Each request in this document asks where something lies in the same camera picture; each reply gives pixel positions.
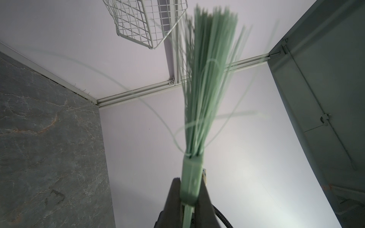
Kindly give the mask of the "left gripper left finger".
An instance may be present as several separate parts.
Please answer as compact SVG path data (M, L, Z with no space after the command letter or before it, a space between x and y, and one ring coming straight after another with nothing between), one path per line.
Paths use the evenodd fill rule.
M180 186L180 178L174 178L172 180L164 208L160 212L154 228L182 227L182 205L180 200Z

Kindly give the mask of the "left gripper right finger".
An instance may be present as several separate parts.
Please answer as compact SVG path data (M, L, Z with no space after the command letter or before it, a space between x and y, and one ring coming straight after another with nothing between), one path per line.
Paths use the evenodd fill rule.
M203 178L195 206L195 227L220 228Z

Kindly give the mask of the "mint green hand brush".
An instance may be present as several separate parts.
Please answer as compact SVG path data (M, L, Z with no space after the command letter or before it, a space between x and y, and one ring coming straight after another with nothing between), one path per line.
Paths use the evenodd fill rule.
M184 64L182 72L189 75L186 84L182 85L184 125L181 131L185 136L182 168L187 161L185 156L197 154L199 150L204 164L207 137L215 120L228 121L234 116L254 114L253 111L236 110L218 114L233 75L228 71L229 64L238 61L250 35L250 29L237 29L238 21L238 14L228 7L207 10L196 6L192 15L182 18L176 50ZM191 226L196 203L181 200L182 228Z

